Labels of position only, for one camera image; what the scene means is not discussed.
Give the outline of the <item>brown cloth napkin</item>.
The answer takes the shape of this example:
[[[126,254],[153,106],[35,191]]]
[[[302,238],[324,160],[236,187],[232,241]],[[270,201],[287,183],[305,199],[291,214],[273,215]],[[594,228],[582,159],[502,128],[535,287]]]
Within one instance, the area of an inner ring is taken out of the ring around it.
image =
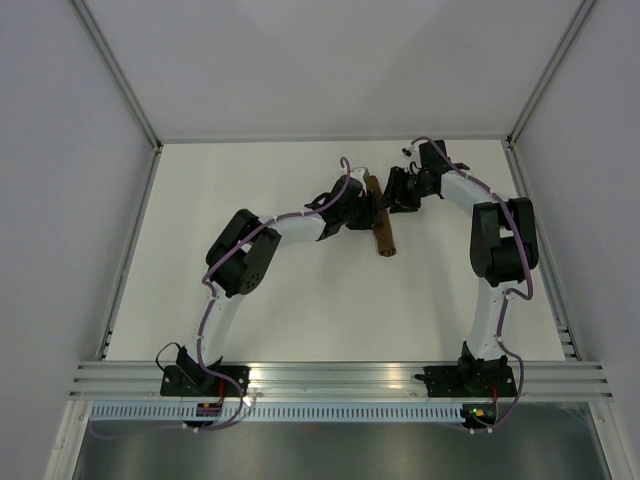
[[[370,175],[366,179],[366,186],[374,207],[372,225],[378,254],[383,257],[392,257],[396,254],[396,247],[388,211],[382,206],[382,191],[377,177]]]

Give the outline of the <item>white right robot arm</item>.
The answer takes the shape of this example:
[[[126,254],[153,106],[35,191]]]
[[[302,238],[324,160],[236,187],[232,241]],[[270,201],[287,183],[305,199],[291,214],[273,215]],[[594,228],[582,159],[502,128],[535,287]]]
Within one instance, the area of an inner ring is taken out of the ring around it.
[[[519,388],[508,361],[518,356],[505,344],[505,328],[511,301],[533,297],[539,261],[533,204],[501,196],[468,166],[453,162],[442,140],[419,137],[402,153],[412,163],[391,169],[383,206],[411,213],[422,199],[437,196],[468,214],[470,264],[479,280],[473,324],[456,364],[427,366],[416,378],[431,398],[515,397]]]

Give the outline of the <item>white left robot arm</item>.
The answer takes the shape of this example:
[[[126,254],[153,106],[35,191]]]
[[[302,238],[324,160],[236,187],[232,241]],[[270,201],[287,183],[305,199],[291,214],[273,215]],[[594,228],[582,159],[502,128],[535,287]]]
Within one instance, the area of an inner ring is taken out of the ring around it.
[[[180,382],[198,396],[216,389],[221,376],[217,365],[238,306],[264,280],[278,250],[326,240],[343,227],[381,228],[381,198],[373,178],[358,169],[296,212],[259,217],[247,209],[237,211],[206,255],[202,284],[210,290],[210,300],[193,339],[179,350]]]

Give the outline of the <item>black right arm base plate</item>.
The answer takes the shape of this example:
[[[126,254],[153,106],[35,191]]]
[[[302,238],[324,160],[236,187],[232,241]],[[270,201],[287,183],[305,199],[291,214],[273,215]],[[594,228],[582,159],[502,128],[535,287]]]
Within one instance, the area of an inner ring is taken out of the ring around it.
[[[425,366],[413,378],[424,384],[429,398],[512,398],[516,381],[509,366],[481,369],[461,366]]]

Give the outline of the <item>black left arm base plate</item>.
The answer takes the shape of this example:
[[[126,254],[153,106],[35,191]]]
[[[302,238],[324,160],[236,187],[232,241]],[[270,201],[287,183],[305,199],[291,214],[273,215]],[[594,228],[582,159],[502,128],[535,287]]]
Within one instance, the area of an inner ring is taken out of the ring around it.
[[[243,394],[247,392],[250,383],[250,368],[246,365],[222,364],[217,367],[221,375],[234,380]],[[229,380],[221,379],[201,371],[185,374],[177,365],[165,368],[160,395],[163,397],[224,397],[239,398],[238,389]]]

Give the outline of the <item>aluminium frame rail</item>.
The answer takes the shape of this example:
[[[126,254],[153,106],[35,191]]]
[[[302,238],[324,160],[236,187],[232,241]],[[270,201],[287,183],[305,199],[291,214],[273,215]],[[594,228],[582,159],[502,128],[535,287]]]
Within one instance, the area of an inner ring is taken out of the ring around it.
[[[420,377],[454,370],[453,362],[226,362],[245,371],[251,397],[267,402],[426,400]],[[592,361],[512,362],[516,385],[524,381],[523,402],[610,402],[613,393],[604,368]],[[72,376],[70,400],[160,401],[163,373],[154,362],[88,361]]]

